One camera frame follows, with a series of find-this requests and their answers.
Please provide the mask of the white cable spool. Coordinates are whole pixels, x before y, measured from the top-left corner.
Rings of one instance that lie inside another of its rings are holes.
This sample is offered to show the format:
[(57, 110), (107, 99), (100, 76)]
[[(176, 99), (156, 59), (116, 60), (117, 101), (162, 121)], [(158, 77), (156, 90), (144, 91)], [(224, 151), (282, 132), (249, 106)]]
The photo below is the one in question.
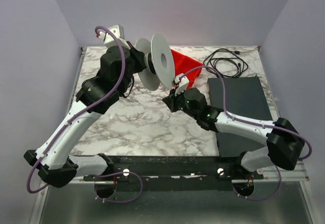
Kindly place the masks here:
[(143, 85), (150, 91), (157, 90), (160, 84), (168, 89), (173, 88), (175, 65), (165, 37), (155, 33), (151, 40), (139, 38), (135, 49), (144, 53), (146, 68), (138, 73)]

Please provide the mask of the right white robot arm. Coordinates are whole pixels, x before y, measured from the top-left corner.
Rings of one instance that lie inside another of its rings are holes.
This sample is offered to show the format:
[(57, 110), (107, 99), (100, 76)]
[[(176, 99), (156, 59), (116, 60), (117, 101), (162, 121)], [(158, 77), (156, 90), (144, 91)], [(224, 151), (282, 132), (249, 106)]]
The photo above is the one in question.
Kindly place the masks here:
[(208, 105), (205, 96), (196, 88), (181, 93), (172, 89), (162, 101), (171, 112), (184, 112), (206, 131), (233, 134), (263, 144), (263, 148), (240, 154), (234, 166), (240, 173), (270, 166), (292, 171), (300, 160), (305, 143), (285, 118), (265, 121), (229, 113)]

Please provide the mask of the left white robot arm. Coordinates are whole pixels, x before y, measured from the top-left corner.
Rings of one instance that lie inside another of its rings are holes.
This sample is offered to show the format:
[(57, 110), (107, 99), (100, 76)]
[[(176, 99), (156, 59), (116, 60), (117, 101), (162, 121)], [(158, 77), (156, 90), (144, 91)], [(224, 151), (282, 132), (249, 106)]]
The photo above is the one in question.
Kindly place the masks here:
[(46, 184), (60, 188), (75, 177), (112, 173), (113, 163), (103, 153), (76, 156), (71, 151), (89, 127), (124, 96), (134, 74), (145, 68), (145, 53), (134, 47), (113, 46), (101, 56), (100, 69), (82, 83), (59, 128), (40, 148), (24, 154)]

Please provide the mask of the red plastic bin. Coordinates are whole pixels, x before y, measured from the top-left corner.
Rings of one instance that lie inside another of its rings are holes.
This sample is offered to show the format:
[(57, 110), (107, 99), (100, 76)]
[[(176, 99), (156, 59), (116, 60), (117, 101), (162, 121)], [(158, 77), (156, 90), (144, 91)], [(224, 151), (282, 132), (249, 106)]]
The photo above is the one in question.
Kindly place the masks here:
[[(171, 49), (171, 52), (174, 59), (175, 75), (179, 75), (181, 73), (185, 74), (189, 70), (202, 65), (200, 62), (190, 58), (189, 56), (183, 55), (173, 49)], [(189, 85), (187, 86), (187, 89), (193, 86), (194, 81), (200, 75), (201, 70), (201, 68), (197, 69), (187, 75), (187, 78), (189, 79)]]

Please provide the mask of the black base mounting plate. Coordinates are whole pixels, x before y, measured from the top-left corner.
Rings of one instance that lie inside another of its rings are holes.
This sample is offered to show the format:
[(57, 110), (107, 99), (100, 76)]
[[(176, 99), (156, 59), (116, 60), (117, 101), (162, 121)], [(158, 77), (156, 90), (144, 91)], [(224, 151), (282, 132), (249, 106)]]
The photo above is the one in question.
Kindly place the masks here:
[(232, 191), (233, 180), (262, 179), (248, 172), (237, 157), (218, 156), (110, 156), (106, 177), (86, 176), (87, 182), (115, 187), (117, 191)]

